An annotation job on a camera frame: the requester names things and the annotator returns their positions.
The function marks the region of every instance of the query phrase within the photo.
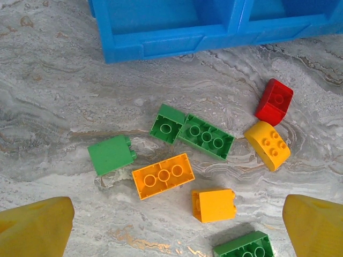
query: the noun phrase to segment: red lego brick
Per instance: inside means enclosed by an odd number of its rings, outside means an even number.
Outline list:
[[[255,116],[272,126],[278,125],[285,117],[293,97],[293,90],[276,79],[271,79],[264,90]]]

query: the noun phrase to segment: yellow brick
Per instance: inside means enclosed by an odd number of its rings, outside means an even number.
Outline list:
[[[279,133],[267,122],[258,122],[244,136],[271,171],[290,157],[290,150]]]
[[[0,256],[62,257],[73,218],[68,197],[0,212]]]
[[[237,212],[234,199],[231,189],[193,190],[193,216],[203,223],[234,218]]]
[[[297,257],[343,256],[343,205],[291,194],[282,216]]]

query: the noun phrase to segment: lego duplo brick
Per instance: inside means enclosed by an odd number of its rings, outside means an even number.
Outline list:
[[[194,180],[187,154],[180,154],[132,172],[141,200]]]
[[[268,235],[255,231],[213,249],[214,257],[274,257]]]
[[[178,137],[189,145],[213,156],[225,160],[234,137],[214,125],[189,114]]]
[[[271,171],[276,171],[290,157],[290,149],[267,122],[256,123],[244,136]]]
[[[62,257],[73,218],[74,208],[68,197],[0,212],[0,256]]]
[[[183,112],[162,104],[149,134],[173,144],[184,121],[185,114]]]
[[[133,163],[137,156],[130,146],[130,138],[123,135],[89,146],[88,152],[98,176]]]
[[[227,188],[192,191],[193,216],[199,221],[214,222],[236,216],[235,193]]]
[[[297,257],[343,256],[343,205],[291,194],[282,217]]]
[[[293,97],[293,90],[276,79],[269,80],[255,116],[272,126],[278,125],[285,117]]]

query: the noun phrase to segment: plastic toy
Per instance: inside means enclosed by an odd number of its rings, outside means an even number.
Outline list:
[[[214,257],[274,257],[268,235],[255,231],[213,249]]]
[[[278,125],[288,110],[293,90],[276,79],[269,80],[255,116],[272,126]]]
[[[88,0],[107,63],[343,33],[343,0]]]
[[[73,218],[74,208],[68,197],[0,212],[0,256],[62,257]]]
[[[132,172],[141,200],[195,179],[187,154],[180,154]]]
[[[342,256],[343,205],[291,194],[282,216],[297,257]]]
[[[276,171],[290,157],[288,146],[267,122],[256,123],[244,136],[271,171]]]
[[[225,160],[234,137],[200,118],[189,114],[178,137],[191,146]]]
[[[184,120],[185,114],[183,112],[162,104],[149,134],[164,142],[173,144],[184,124]]]
[[[88,152],[98,176],[133,163],[137,156],[130,146],[130,138],[123,135],[89,146]]]
[[[234,199],[231,189],[192,190],[193,216],[203,223],[234,218]]]

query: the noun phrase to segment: blue plastic bin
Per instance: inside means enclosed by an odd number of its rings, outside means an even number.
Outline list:
[[[343,0],[89,0],[106,63],[343,31]]]

